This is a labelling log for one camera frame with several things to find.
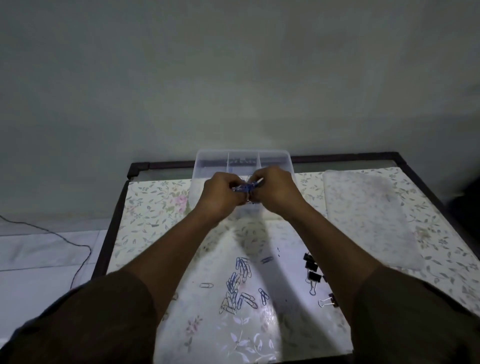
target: hand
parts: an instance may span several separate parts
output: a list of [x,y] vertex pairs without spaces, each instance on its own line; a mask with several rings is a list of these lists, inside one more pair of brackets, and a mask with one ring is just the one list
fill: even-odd
[[232,187],[245,183],[236,174],[217,172],[205,181],[200,200],[195,206],[197,211],[212,224],[218,224],[233,212],[233,209],[247,202],[247,194],[233,192]]
[[295,214],[295,210],[306,203],[290,172],[279,166],[262,168],[255,171],[249,182],[261,178],[264,180],[250,193],[250,199],[253,202],[261,202],[267,210],[289,220]]

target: sleeve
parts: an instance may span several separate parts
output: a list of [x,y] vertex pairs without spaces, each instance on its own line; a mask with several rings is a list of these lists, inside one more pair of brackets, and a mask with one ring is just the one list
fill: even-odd
[[156,327],[147,287],[118,271],[70,291],[17,329],[0,362],[151,363]]
[[357,363],[480,363],[480,320],[428,283],[382,267],[355,298]]

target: wall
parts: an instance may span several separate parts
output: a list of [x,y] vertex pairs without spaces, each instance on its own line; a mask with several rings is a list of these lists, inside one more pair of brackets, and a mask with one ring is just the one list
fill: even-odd
[[199,148],[398,151],[480,172],[469,1],[4,1],[0,213],[108,217],[129,164]]

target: cable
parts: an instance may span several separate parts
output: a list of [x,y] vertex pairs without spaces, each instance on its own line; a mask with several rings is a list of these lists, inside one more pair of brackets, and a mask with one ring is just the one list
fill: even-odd
[[78,268],[78,270],[76,271],[75,275],[73,276],[72,283],[70,284],[70,289],[72,289],[73,281],[75,281],[75,277],[77,276],[78,272],[80,272],[80,269],[82,269],[82,267],[84,266],[84,264],[86,263],[86,261],[88,260],[88,258],[90,258],[90,256],[92,255],[92,248],[91,248],[89,245],[81,245],[81,244],[72,243],[72,242],[68,241],[67,239],[65,239],[63,236],[61,236],[60,234],[57,234],[56,232],[50,231],[50,230],[45,229],[45,228],[41,228],[41,227],[39,227],[39,226],[37,226],[37,225],[29,224],[28,222],[11,221],[11,220],[8,220],[7,218],[4,218],[2,215],[0,215],[0,218],[3,219],[3,220],[5,220],[6,222],[9,222],[9,223],[12,223],[12,224],[24,224],[24,225],[31,226],[31,227],[33,227],[33,228],[37,228],[37,229],[46,231],[46,232],[48,232],[48,233],[50,233],[50,234],[57,235],[58,237],[62,238],[64,241],[66,241],[68,244],[72,244],[72,245],[75,245],[75,246],[84,246],[84,247],[88,248],[89,253],[88,253],[87,258],[84,260],[84,262],[82,263],[82,265],[80,266],[80,268]]

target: person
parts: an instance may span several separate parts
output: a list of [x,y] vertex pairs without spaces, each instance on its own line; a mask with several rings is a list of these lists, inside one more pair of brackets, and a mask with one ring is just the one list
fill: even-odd
[[[251,200],[304,241],[351,326],[359,363],[480,363],[480,320],[433,286],[383,266],[302,197],[290,173],[257,170]],[[70,291],[18,329],[1,363],[152,362],[156,328],[207,233],[247,195],[229,173],[207,180],[197,206],[122,269]]]

